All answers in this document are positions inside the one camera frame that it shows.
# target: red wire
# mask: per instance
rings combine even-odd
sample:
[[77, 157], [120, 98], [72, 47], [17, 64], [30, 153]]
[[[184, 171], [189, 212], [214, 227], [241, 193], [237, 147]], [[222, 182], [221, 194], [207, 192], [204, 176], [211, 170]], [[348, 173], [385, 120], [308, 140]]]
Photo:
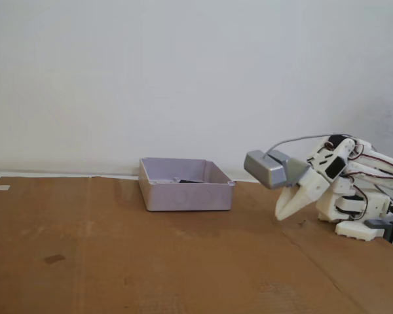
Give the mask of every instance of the red wire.
[[369, 177], [374, 177], [374, 178], [378, 178], [378, 179], [393, 179], [393, 177], [387, 177], [384, 175], [374, 175], [372, 173], [368, 173], [368, 172], [363, 172], [363, 171], [354, 171], [354, 172], [349, 172], [349, 173], [345, 173], [345, 175], [349, 176], [349, 175], [358, 175], [358, 174], [363, 174], [363, 175], [367, 175]]
[[388, 164], [388, 165], [390, 165], [390, 166], [393, 167], [393, 164], [392, 164], [391, 162], [387, 162], [386, 160], [383, 160], [383, 159], [381, 159], [381, 158], [374, 157], [374, 156], [370, 156], [370, 155], [367, 155], [367, 154], [362, 154], [362, 156], [364, 156], [364, 157], [366, 157], [366, 158], [376, 159], [376, 160], [378, 160], [378, 161], [380, 161], [380, 162], [383, 162], [383, 163]]

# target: cardboard sheet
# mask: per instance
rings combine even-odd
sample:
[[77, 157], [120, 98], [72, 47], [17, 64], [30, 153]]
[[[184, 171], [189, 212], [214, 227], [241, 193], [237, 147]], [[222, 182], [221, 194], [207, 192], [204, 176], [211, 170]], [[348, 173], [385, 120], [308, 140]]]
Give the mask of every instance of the cardboard sheet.
[[393, 246], [238, 183], [229, 212], [151, 213], [137, 181], [2, 178], [0, 313], [393, 313]]

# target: dark stain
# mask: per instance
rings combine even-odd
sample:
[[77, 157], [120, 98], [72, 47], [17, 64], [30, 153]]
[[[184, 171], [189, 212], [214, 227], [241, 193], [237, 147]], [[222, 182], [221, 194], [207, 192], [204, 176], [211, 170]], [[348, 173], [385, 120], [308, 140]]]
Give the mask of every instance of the dark stain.
[[300, 226], [300, 227], [303, 227], [304, 224], [306, 223], [306, 221], [307, 221], [307, 220], [303, 220], [302, 222], [299, 222], [299, 226]]
[[57, 263], [61, 260], [65, 260], [66, 258], [64, 256], [62, 256], [61, 254], [57, 254], [57, 255], [52, 255], [52, 256], [48, 256], [46, 258], [44, 258], [44, 261], [49, 265], [49, 264], [53, 264], [53, 263]]

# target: open box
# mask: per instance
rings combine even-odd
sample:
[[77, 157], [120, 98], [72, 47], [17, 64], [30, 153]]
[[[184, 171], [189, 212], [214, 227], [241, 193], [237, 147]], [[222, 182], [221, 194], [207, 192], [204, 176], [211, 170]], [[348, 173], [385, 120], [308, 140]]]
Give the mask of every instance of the open box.
[[227, 211], [231, 208], [234, 182], [207, 160], [143, 158], [139, 182], [148, 211]]

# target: white robotic arm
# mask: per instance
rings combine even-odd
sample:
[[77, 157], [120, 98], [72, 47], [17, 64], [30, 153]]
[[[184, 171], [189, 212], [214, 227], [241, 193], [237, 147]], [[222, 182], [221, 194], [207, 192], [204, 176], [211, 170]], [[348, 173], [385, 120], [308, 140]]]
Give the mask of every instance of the white robotic arm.
[[[276, 150], [264, 154], [262, 159], [257, 152], [248, 153], [245, 169], [268, 188], [284, 186], [276, 204], [278, 220], [316, 201], [319, 219], [338, 222], [338, 234], [369, 241], [392, 227], [375, 220], [384, 217], [388, 210], [393, 211], [390, 197], [379, 188], [393, 190], [393, 158], [376, 152], [370, 143], [348, 135], [327, 136], [309, 156], [303, 171], [300, 165], [294, 171], [289, 166], [293, 158], [283, 157]], [[274, 179], [279, 177], [277, 168], [283, 170], [284, 177], [292, 177], [292, 182], [275, 184]], [[360, 189], [354, 184], [356, 181], [374, 186]]]

